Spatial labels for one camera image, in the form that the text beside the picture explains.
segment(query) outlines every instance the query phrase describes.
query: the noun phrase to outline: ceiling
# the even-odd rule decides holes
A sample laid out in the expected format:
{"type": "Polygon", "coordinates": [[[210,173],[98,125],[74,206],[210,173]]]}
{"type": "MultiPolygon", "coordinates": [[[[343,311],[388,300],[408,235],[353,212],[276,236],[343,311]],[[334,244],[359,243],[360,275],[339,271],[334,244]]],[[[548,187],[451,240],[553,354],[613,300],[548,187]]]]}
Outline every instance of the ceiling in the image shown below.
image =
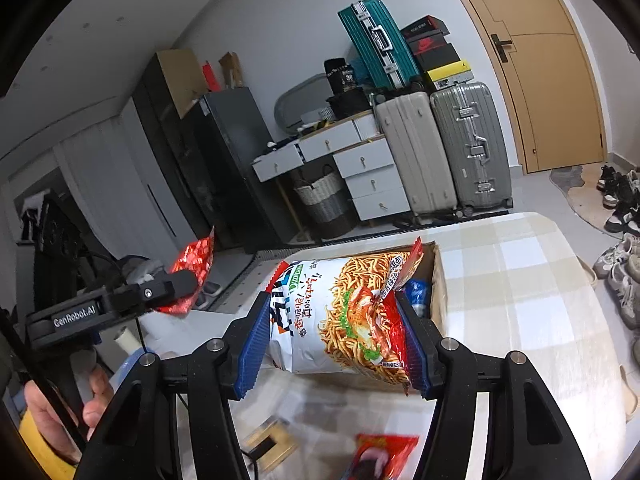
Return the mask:
{"type": "Polygon", "coordinates": [[[156,50],[209,0],[72,0],[0,99],[0,176],[120,112],[156,50]]]}

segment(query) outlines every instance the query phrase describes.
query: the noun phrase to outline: white cabinet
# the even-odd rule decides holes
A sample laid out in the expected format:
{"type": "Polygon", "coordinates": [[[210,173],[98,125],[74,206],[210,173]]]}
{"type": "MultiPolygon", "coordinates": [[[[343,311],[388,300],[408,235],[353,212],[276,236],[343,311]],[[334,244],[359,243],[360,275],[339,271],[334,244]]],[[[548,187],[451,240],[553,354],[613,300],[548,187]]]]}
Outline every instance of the white cabinet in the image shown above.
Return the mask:
{"type": "Polygon", "coordinates": [[[394,163],[386,139],[374,140],[334,155],[343,178],[394,163]]]}
{"type": "Polygon", "coordinates": [[[348,176],[345,182],[352,198],[360,198],[402,187],[398,169],[393,165],[348,176]]]}
{"type": "Polygon", "coordinates": [[[358,117],[353,120],[353,123],[356,125],[360,140],[367,140],[380,135],[373,113],[365,115],[364,117],[358,117]]]}
{"type": "Polygon", "coordinates": [[[353,121],[346,121],[303,137],[298,141],[298,146],[305,161],[308,162],[358,142],[360,137],[353,121]]]}
{"type": "Polygon", "coordinates": [[[402,187],[354,198],[353,205],[361,220],[393,215],[411,209],[402,187]]]}
{"type": "Polygon", "coordinates": [[[254,162],[254,171],[260,182],[265,182],[287,171],[302,166],[304,162],[295,142],[290,142],[275,152],[267,153],[254,162]]]}

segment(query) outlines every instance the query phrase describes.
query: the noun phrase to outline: checkered tablecloth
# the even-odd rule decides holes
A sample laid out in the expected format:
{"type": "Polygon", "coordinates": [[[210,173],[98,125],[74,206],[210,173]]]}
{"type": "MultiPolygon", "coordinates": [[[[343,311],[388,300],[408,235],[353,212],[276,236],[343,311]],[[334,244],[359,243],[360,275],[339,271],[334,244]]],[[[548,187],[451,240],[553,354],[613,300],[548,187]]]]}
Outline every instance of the checkered tablecloth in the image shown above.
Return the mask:
{"type": "MultiPolygon", "coordinates": [[[[549,219],[512,214],[418,232],[304,250],[290,260],[337,258],[411,244],[417,236],[440,248],[447,306],[445,335],[473,352],[531,359],[580,445],[593,480],[622,465],[625,415],[618,361],[600,304],[575,253],[549,219]]],[[[277,261],[264,262],[226,303],[243,316],[264,290],[277,261]]],[[[302,476],[285,462],[274,478],[339,478],[356,433],[421,435],[401,478],[412,478],[433,415],[419,396],[336,389],[318,376],[262,370],[247,398],[233,404],[239,438],[277,415],[301,443],[302,476]]],[[[479,394],[467,479],[482,475],[488,394],[479,394]]]]}
{"type": "Polygon", "coordinates": [[[512,214],[434,230],[433,239],[447,283],[446,334],[474,352],[525,352],[592,478],[611,478],[625,441],[618,360],[600,303],[556,224],[512,214]]]}

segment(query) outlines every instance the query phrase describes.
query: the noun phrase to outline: blue gripper pad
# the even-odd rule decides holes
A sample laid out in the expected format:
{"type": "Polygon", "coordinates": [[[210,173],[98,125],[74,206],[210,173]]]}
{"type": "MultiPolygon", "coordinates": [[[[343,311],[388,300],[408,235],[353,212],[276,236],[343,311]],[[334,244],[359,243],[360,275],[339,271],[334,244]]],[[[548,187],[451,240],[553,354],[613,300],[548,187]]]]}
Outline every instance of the blue gripper pad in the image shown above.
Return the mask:
{"type": "Polygon", "coordinates": [[[251,328],[244,347],[238,358],[238,378],[234,383],[234,391],[239,399],[244,399],[246,393],[255,385],[255,380],[260,371],[262,358],[267,350],[270,339],[269,302],[267,299],[258,314],[254,326],[251,328]]]}
{"type": "Polygon", "coordinates": [[[427,357],[415,336],[414,329],[411,328],[402,306],[396,298],[396,308],[404,324],[404,344],[406,346],[406,366],[411,386],[418,390],[424,399],[430,398],[431,381],[427,372],[427,357]]]}

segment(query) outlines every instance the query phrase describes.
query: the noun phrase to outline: black cabinet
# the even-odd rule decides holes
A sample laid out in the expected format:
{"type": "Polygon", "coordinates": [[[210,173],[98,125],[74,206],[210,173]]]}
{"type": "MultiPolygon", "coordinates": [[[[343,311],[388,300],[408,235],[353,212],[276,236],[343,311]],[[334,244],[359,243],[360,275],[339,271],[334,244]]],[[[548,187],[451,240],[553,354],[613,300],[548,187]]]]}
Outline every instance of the black cabinet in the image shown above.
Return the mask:
{"type": "Polygon", "coordinates": [[[162,61],[156,54],[149,62],[133,101],[195,235],[202,238],[215,226],[217,248],[242,246],[247,252],[289,242],[297,229],[282,197],[273,182],[260,183],[251,167],[271,136],[249,89],[206,94],[180,118],[177,89],[167,82],[162,61]]]}

